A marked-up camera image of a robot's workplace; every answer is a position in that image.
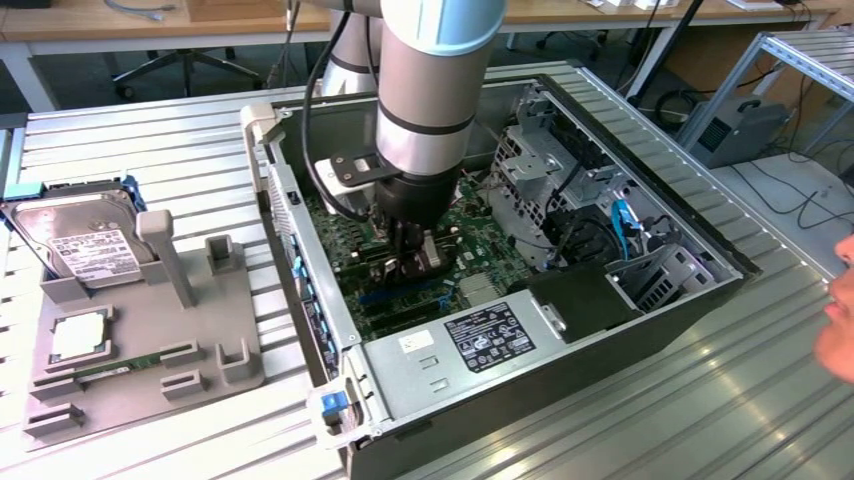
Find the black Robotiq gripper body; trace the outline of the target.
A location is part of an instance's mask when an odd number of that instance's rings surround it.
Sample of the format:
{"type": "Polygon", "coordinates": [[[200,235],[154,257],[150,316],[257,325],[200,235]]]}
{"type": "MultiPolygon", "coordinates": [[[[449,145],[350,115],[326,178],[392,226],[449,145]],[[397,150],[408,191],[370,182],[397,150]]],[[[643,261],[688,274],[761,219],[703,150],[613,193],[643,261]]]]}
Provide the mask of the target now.
{"type": "Polygon", "coordinates": [[[390,224],[435,227],[449,209],[459,176],[457,172],[432,176],[401,173],[380,180],[376,202],[390,224]]]}

